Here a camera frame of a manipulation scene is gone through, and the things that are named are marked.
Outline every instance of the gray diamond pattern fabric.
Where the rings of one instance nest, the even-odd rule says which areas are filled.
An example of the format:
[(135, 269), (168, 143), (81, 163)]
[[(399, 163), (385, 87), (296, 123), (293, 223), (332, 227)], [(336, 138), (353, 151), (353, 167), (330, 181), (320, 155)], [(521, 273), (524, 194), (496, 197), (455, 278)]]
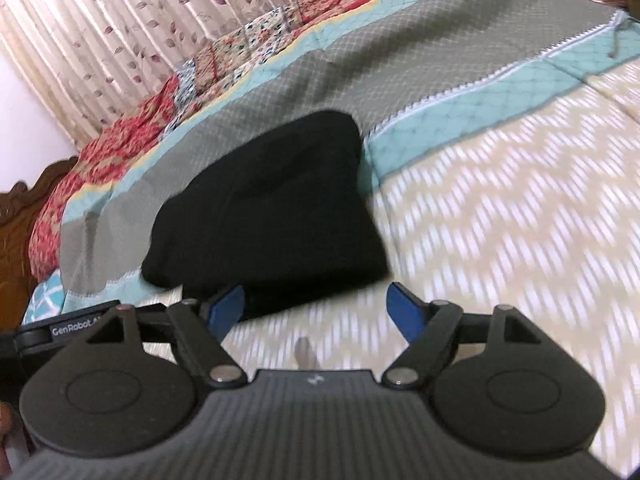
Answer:
[(137, 269), (164, 201), (252, 137), (324, 108), (350, 113), (366, 134), (425, 96), (534, 56), (610, 14), (584, 0), (418, 0), (305, 54), (194, 126), (99, 217), (63, 223), (66, 290), (95, 294)]

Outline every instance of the teal fabric border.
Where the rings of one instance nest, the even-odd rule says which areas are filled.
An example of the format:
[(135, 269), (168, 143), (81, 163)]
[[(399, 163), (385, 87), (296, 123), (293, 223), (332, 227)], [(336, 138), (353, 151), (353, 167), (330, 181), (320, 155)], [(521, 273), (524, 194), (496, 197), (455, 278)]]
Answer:
[(589, 75), (607, 72), (640, 56), (640, 25), (618, 32), (618, 54), (609, 57), (612, 27), (588, 34), (566, 50), (528, 60), (480, 88), (401, 113), (365, 145), (358, 187), (366, 194), (386, 177), (433, 148), (540, 108), (580, 86)]
[(398, 10), (413, 5), (416, 1), (417, 0), (378, 0), (377, 4), (369, 10), (345, 14), (340, 20), (327, 22), (322, 24), (321, 27), (313, 28), (300, 37), (295, 46), (285, 50), (272, 62), (257, 66), (249, 74), (248, 78), (239, 83), (226, 99), (209, 105), (191, 121), (178, 126), (156, 147), (155, 151), (148, 156), (147, 160), (127, 171), (125, 176), (115, 184), (112, 189), (107, 191), (88, 190), (78, 198), (70, 200), (66, 205), (62, 223), (81, 219), (82, 216), (89, 211), (99, 212), (108, 199), (127, 192), (149, 168), (182, 140), (194, 126), (202, 122), (205, 118), (215, 114), (227, 104), (243, 97), (263, 83), (276, 78), (295, 60), (313, 50), (323, 50), (345, 34), (376, 22), (377, 20), (386, 18)]

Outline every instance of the wooden headboard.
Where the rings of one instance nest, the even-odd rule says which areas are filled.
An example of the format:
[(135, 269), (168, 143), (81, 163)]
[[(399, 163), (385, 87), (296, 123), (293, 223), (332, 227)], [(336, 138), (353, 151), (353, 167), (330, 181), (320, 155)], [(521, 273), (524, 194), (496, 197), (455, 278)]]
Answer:
[(33, 224), (55, 185), (77, 161), (73, 156), (54, 162), (31, 189), (18, 182), (8, 193), (0, 193), (0, 330), (22, 322), (38, 284), (27, 252)]

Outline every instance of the beige curtain with leaf pattern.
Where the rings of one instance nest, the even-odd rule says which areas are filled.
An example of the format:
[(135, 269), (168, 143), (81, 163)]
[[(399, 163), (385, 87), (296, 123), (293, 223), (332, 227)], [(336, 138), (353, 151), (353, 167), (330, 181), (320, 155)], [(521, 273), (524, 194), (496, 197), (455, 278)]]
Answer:
[(0, 46), (81, 147), (207, 41), (296, 0), (0, 0)]

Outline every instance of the black cloth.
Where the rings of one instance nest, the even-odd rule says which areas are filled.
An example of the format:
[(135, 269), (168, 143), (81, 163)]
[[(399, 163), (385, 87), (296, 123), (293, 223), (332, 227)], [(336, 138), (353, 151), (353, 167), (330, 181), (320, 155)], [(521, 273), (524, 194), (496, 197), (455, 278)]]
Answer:
[(386, 255), (356, 177), (347, 114), (284, 124), (202, 171), (160, 209), (142, 276), (205, 300), (243, 285), (244, 319), (382, 279)]

